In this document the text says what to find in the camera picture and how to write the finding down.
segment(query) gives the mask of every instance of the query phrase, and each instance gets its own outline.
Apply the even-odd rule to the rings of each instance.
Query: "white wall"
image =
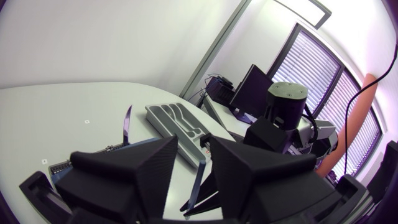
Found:
[[[0,88],[137,82],[179,94],[239,0],[7,1]]]
[[[380,77],[389,66],[396,35],[380,0],[321,0],[332,11],[319,30],[307,27],[340,60],[361,83],[365,74]],[[296,22],[301,19],[273,0],[253,0],[207,73],[220,73],[235,86],[243,79],[252,63],[267,72],[279,54]],[[377,156],[384,153],[386,143],[398,140],[398,66],[382,82],[376,93],[379,117],[386,131],[379,147],[358,174],[368,179],[377,170]]]

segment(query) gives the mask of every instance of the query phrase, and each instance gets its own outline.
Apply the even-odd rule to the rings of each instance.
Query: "window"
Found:
[[[307,105],[316,119],[325,119],[339,132],[345,110],[360,86],[345,65],[316,37],[296,24],[268,76],[274,82],[299,83],[308,88]],[[373,109],[349,147],[347,173],[355,175],[381,137]],[[345,157],[333,168],[338,179],[344,174]]]
[[[298,24],[282,54],[280,59],[277,58],[278,65],[270,69],[272,81],[299,83],[307,87],[307,105],[316,116],[324,104],[326,92],[344,65]]]
[[[318,115],[317,119],[331,121],[339,132],[345,119],[347,104],[352,96],[360,90],[358,84],[353,80],[348,71],[344,71],[333,89],[328,102]],[[349,112],[353,109],[355,101],[350,105]],[[373,147],[381,137],[381,128],[377,122],[373,110],[370,110],[365,121],[355,137],[353,143],[348,148],[347,174],[355,175],[359,168],[364,164]],[[345,155],[333,168],[338,178],[344,175]]]

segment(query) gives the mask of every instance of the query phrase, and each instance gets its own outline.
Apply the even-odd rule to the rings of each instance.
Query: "window frame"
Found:
[[[278,56],[274,60],[274,63],[271,65],[269,71],[267,72],[267,76],[269,78],[274,77],[274,75],[278,71],[279,67],[282,65],[282,62],[285,60],[287,54],[289,53],[297,36],[299,35],[299,33],[301,31],[304,32],[306,35],[308,35],[310,38],[312,38],[320,47],[322,47],[328,54],[330,54],[338,62],[339,66],[340,66],[340,69],[337,71],[337,73],[332,78],[332,80],[330,82],[331,84],[327,88],[326,93],[323,95],[318,106],[314,109],[313,116],[314,116],[314,118],[317,118],[317,116],[320,114],[321,110],[327,104],[329,97],[333,93],[333,90],[335,89],[335,87],[336,87],[338,81],[340,80],[340,77],[344,71],[348,74],[348,78],[354,84],[354,86],[357,87],[358,91],[361,89],[361,85],[356,81],[356,79],[352,75],[352,73],[346,68],[345,64],[322,41],[320,41],[317,37],[315,37],[311,32],[309,32],[306,28],[304,28],[299,23],[296,23],[296,25],[294,26],[293,30],[291,31],[289,37],[287,38],[287,40],[284,44],[284,46],[280,50]],[[373,141],[373,143],[371,144],[370,150],[365,154],[365,156],[362,158],[362,161],[359,163],[358,169],[356,171],[354,171],[352,174],[350,174],[353,177],[355,177],[360,172],[360,170],[368,162],[369,157],[371,157],[373,155],[374,151],[376,151],[375,149],[379,145],[380,140],[383,135],[380,121],[378,120],[376,113],[374,112],[374,109],[372,106],[371,106],[369,112],[371,113],[372,117],[376,121],[377,128],[378,128],[379,132],[378,132],[378,135],[376,136],[375,141]]]
[[[287,38],[286,43],[280,50],[279,55],[276,57],[276,59],[274,60],[274,63],[271,65],[270,69],[268,70],[267,76],[269,78],[274,77],[274,75],[278,71],[279,67],[282,65],[282,62],[285,60],[288,52],[292,48],[293,43],[295,42],[297,36],[299,35],[299,33],[301,31],[304,32],[306,35],[308,35],[311,39],[313,39],[318,45],[320,45],[329,55],[331,55],[333,57],[333,59],[335,59],[337,61],[337,63],[340,66],[339,70],[332,78],[332,80],[330,82],[331,84],[326,89],[326,93],[323,95],[318,106],[314,109],[313,117],[317,118],[318,114],[321,112],[322,108],[325,106],[326,102],[328,101],[329,96],[331,95],[332,90],[335,88],[337,81],[340,79],[341,74],[343,73],[344,69],[346,68],[344,63],[338,57],[336,57],[336,55],[324,43],[322,43],[322,41],[320,41],[318,38],[316,38],[311,32],[309,32],[302,25],[300,25],[299,23],[296,23],[292,32],[290,33],[289,37]]]

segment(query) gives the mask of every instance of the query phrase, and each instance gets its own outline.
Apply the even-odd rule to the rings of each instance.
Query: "black cable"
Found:
[[[208,88],[210,88],[212,85],[214,85],[215,83],[220,82],[221,80],[218,78],[217,80],[215,80],[213,83],[210,84],[210,86],[206,86],[206,88],[199,90],[197,93],[195,93],[194,95],[191,96],[191,98],[189,98],[187,101],[190,101],[194,96],[196,96],[198,93],[202,92],[203,90],[207,91]]]
[[[392,62],[390,64],[390,67],[387,69],[387,71],[380,76],[378,79],[374,80],[372,83],[370,83],[369,85],[367,85],[366,87],[364,87],[362,90],[360,90],[359,92],[357,92],[348,102],[347,108],[346,108],[346,116],[345,116],[345,147],[346,147],[346,158],[345,158],[345,164],[344,164],[344,174],[347,173],[347,157],[348,157],[348,144],[347,144],[347,117],[348,117],[348,109],[350,104],[355,100],[355,98],[357,96],[359,96],[359,94],[363,93],[365,90],[367,90],[369,87],[373,86],[374,84],[378,83],[380,80],[382,80],[384,77],[387,76],[387,74],[391,71],[392,66],[394,66],[394,62],[397,59],[397,53],[398,53],[398,44],[396,45],[396,49],[394,52],[394,58],[392,59]]]
[[[307,118],[308,120],[310,120],[310,122],[313,125],[313,136],[312,138],[308,141],[308,143],[314,143],[317,139],[318,139],[318,126],[317,126],[317,122],[315,122],[315,119],[312,116],[312,113],[310,111],[310,109],[308,108],[307,104],[305,104],[304,106],[304,110],[305,112],[307,112],[307,115],[303,114],[304,118]]]

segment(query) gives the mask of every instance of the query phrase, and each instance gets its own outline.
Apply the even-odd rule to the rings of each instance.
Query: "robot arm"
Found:
[[[302,154],[314,154],[317,161],[321,161],[336,149],[338,138],[336,127],[329,121],[315,120],[315,122],[318,130],[315,142],[310,143],[315,132],[313,124],[307,118],[302,117],[292,136],[292,144]]]

